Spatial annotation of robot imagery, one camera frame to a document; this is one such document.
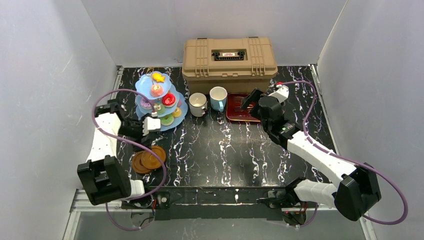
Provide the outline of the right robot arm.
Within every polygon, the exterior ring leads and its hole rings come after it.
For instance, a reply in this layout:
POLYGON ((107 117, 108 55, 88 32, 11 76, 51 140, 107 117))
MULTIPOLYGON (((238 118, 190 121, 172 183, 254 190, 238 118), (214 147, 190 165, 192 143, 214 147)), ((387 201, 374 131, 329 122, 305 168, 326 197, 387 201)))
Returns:
POLYGON ((382 198, 376 173, 370 165, 360 166, 333 156, 331 150, 307 136, 298 123, 285 117, 283 102, 288 96, 286 86, 269 95, 256 88, 241 100, 240 107, 249 109, 249 114, 260 120, 272 142, 317 168, 330 182, 299 177, 257 202, 269 208, 315 202, 336 208, 348 220, 357 221, 382 198))

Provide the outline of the green kiwi tart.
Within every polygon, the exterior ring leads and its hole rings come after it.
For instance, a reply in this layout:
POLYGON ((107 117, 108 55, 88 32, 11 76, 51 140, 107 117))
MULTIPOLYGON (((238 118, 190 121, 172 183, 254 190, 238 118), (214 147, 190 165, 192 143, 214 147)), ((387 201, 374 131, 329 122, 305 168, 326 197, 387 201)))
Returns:
POLYGON ((162 116, 166 112, 166 107, 162 103, 155 104, 154 109, 158 116, 162 116))

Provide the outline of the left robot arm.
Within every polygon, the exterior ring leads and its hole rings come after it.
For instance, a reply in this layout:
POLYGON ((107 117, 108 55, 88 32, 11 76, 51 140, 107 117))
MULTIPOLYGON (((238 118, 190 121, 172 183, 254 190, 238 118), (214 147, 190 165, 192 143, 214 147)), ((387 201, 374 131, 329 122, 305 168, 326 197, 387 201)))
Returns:
POLYGON ((161 129, 161 120, 144 115, 140 120, 126 118, 125 105, 116 99, 95 107, 93 143, 85 163, 77 166, 77 175, 92 205, 110 201, 130 201, 145 197, 142 180, 132 180, 117 158, 117 135, 135 139, 141 145, 150 145, 149 133, 161 129))

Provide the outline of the blue three-tier cake stand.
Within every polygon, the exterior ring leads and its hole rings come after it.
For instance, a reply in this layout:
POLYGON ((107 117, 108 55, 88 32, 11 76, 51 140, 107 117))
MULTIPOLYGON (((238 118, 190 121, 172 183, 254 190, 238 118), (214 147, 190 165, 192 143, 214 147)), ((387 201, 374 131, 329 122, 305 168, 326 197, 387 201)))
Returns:
POLYGON ((182 105, 179 107, 182 111, 181 116, 174 118, 174 122, 169 126, 161 125, 160 131, 164 132, 164 131, 168 131, 170 129, 173 129, 173 128, 177 127, 178 125, 180 125, 183 122, 183 120, 185 119, 185 117, 188 113, 188 105, 185 102, 185 97, 183 96, 183 94, 176 90, 176 87, 171 82, 169 75, 162 73, 160 71, 153 71, 151 73, 143 74, 139 78, 139 80, 135 83, 135 88, 136 88, 137 92, 141 93, 141 95, 137 95, 135 97, 136 115, 139 119, 141 119, 146 114, 150 114, 151 116, 156 116, 159 119, 161 117, 165 116, 165 115, 172 114, 172 112, 174 112, 174 110, 177 108, 177 103, 178 103, 179 99, 182 100, 182 105), (164 75, 165 76, 165 82, 156 82, 156 81, 152 80, 152 78, 151 78, 152 73, 161 73, 162 75, 164 75), (160 84, 163 87, 164 93, 159 98, 152 97, 151 94, 150 94, 150 89, 151 89, 151 86, 153 84, 160 84), (175 95, 176 104, 172 107, 166 107, 166 111, 163 115, 158 115, 156 113, 155 108, 153 108, 151 110, 146 110, 146 109, 143 109, 143 108, 140 107, 141 98, 148 99, 150 101, 150 103, 152 104, 152 106, 154 107, 155 104, 162 104, 162 97, 165 96, 167 93, 172 93, 172 94, 175 95))

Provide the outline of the light blue mug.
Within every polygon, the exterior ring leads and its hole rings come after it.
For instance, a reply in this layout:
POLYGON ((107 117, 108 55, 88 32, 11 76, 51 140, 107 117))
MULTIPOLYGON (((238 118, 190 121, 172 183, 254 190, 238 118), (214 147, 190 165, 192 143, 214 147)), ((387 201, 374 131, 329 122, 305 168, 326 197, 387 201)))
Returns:
POLYGON ((209 91, 211 107, 218 112, 223 112, 227 102, 227 90, 221 86, 215 86, 209 91))

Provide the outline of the brown wooden coaster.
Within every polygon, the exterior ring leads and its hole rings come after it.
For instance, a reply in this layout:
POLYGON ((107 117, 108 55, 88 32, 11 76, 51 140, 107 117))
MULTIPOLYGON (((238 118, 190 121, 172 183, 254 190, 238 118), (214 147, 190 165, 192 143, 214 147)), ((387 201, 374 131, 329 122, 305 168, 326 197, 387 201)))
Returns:
POLYGON ((145 153, 144 151, 137 152, 132 157, 132 160, 131 160, 132 168, 138 174, 149 174, 153 171, 152 169, 148 169, 145 166, 143 166, 142 159, 143 159, 144 153, 145 153))
MULTIPOLYGON (((162 147, 152 146, 151 151, 156 154, 163 163, 166 162, 167 155, 162 147)), ((155 170, 162 167, 160 161, 151 152, 146 150, 142 151, 141 164, 149 170, 155 170)))

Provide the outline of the green frosted donut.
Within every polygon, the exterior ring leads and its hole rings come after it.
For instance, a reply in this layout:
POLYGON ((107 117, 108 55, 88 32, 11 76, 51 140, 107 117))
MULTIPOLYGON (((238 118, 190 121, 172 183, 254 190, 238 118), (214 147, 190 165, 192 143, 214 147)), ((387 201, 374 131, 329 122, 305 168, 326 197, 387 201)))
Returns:
POLYGON ((162 126, 169 126, 174 122, 174 116, 172 114, 167 114, 160 118, 160 124, 162 126))

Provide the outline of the pink round pastry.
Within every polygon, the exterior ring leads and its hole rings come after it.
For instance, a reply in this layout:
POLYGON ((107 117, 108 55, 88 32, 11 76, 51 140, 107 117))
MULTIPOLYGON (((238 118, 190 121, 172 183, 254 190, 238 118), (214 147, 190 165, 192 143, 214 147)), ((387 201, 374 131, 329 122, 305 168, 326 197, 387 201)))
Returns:
POLYGON ((164 93, 164 88, 160 84, 153 84, 150 88, 150 95, 159 98, 164 93))

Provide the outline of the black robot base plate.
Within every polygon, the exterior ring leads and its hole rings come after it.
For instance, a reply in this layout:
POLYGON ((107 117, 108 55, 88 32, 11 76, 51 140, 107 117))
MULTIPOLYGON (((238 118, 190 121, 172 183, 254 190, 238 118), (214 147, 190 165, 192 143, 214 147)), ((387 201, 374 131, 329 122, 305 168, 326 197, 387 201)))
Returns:
POLYGON ((292 214, 305 222, 315 204, 295 203, 283 187, 165 186, 155 193, 155 220, 265 219, 281 221, 292 214))

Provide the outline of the purple frosted donut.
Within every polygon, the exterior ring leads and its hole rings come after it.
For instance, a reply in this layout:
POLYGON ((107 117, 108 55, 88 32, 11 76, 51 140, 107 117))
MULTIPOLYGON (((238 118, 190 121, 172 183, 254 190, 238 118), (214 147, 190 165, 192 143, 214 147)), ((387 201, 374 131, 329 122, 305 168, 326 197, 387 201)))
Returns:
POLYGON ((150 101, 144 97, 141 98, 139 102, 139 106, 145 110, 152 110, 154 108, 152 104, 150 103, 150 101))

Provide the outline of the orange pastry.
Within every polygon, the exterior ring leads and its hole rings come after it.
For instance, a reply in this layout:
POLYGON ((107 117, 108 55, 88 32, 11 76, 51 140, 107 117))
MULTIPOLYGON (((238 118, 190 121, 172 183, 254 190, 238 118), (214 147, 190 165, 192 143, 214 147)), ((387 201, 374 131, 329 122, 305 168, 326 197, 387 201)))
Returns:
POLYGON ((151 79, 157 83, 164 83, 166 77, 159 72, 153 72, 151 74, 151 79))

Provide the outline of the white mug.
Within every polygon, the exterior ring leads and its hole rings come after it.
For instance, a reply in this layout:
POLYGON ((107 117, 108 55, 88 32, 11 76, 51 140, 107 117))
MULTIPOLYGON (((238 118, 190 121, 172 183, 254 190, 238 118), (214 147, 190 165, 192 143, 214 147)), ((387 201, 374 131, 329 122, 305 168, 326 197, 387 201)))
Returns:
POLYGON ((206 114, 207 98, 203 93, 195 92, 189 96, 189 109, 193 116, 200 118, 206 114))

